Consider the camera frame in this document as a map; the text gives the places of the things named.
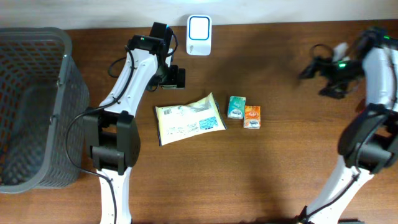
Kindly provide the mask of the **yellow wet wipes pack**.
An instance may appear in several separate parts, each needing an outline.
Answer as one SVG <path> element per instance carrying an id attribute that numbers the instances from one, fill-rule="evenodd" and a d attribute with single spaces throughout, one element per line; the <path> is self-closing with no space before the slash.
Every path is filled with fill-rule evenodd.
<path id="1" fill-rule="evenodd" d="M 155 115 L 161 146 L 199 134 L 226 129 L 218 103 L 212 93 L 187 105 L 157 106 Z"/>

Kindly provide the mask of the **green tissue pack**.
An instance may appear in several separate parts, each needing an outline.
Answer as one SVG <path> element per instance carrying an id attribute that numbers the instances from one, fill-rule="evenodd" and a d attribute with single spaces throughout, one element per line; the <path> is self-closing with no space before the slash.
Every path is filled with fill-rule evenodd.
<path id="1" fill-rule="evenodd" d="M 246 98 L 242 96 L 230 96 L 228 104 L 228 118 L 243 119 Z"/>

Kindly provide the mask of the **orange tissue pack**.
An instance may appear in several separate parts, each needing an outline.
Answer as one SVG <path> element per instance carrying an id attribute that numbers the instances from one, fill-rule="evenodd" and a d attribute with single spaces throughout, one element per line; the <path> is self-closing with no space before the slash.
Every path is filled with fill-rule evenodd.
<path id="1" fill-rule="evenodd" d="M 259 129 L 261 127 L 261 107 L 246 105 L 244 108 L 243 128 Z"/>

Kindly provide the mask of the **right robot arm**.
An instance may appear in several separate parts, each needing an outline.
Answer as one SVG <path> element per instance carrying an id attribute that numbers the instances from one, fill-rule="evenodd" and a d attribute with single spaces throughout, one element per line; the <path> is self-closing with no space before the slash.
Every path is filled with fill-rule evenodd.
<path id="1" fill-rule="evenodd" d="M 365 80 L 365 105 L 340 136 L 338 162 L 323 190 L 304 206 L 296 223 L 341 223 L 361 187 L 397 162 L 397 39 L 372 27 L 352 45 L 325 48 L 330 56 L 311 54 L 299 79 L 325 77 L 319 95 L 337 100 L 351 93 L 351 83 Z"/>

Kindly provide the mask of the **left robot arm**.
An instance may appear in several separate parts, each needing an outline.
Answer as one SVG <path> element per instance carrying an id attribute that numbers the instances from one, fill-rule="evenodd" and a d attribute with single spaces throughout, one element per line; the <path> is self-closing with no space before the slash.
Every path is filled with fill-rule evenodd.
<path id="1" fill-rule="evenodd" d="M 149 35 L 134 35 L 108 96 L 83 117 L 88 155 L 101 187 L 101 223 L 131 223 L 129 178 L 141 150 L 136 113 L 145 91 L 185 88 L 185 69 L 172 64 L 177 36 L 155 22 Z"/>

